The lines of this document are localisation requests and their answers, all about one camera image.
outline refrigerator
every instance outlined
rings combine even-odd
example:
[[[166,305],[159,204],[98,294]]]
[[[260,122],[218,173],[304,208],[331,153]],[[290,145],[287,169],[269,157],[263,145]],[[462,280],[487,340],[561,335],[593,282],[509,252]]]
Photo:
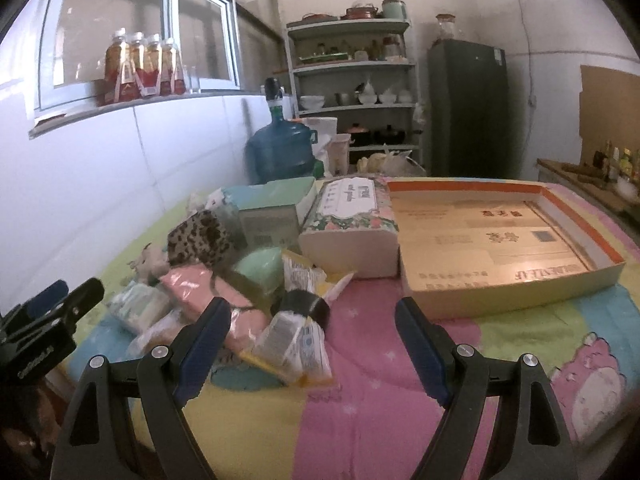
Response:
[[[443,40],[428,52],[431,174],[507,178],[507,67],[504,51]]]

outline brown board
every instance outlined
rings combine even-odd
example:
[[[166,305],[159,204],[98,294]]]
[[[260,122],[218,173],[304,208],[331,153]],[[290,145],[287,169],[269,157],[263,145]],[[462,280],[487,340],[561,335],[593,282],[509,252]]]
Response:
[[[582,65],[580,93],[580,162],[591,165],[593,153],[607,139],[634,152],[640,149],[640,77],[619,70]]]

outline floral box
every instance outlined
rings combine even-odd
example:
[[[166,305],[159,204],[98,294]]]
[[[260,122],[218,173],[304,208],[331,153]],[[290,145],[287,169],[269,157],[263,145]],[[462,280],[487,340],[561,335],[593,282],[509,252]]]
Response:
[[[325,272],[398,275],[398,226],[386,183],[344,177],[322,186],[300,234],[302,253]]]

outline leopard print object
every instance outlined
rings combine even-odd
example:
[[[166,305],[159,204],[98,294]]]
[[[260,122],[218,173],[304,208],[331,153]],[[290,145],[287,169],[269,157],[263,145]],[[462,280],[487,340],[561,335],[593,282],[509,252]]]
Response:
[[[172,267],[201,262],[212,270],[232,253],[226,229],[208,210],[197,212],[171,231],[167,249]]]

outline electrical wire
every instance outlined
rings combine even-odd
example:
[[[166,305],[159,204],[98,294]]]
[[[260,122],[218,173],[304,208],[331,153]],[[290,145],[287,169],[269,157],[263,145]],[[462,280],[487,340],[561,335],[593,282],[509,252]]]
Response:
[[[524,142],[522,144],[522,149],[520,150],[520,156],[518,157],[518,168],[522,169],[522,163],[524,162],[524,152],[529,145],[529,140],[531,138],[531,134],[533,132],[533,113],[534,106],[532,99],[534,97],[534,85],[533,85],[533,60],[531,56],[531,38],[529,36],[529,31],[527,30],[527,24],[524,19],[524,8],[522,7],[522,0],[517,0],[518,6],[520,7],[520,19],[522,21],[522,28],[524,30],[524,36],[527,40],[527,59],[529,61],[529,95],[527,97],[527,107],[529,109],[529,124],[527,125],[527,135],[525,136]]]

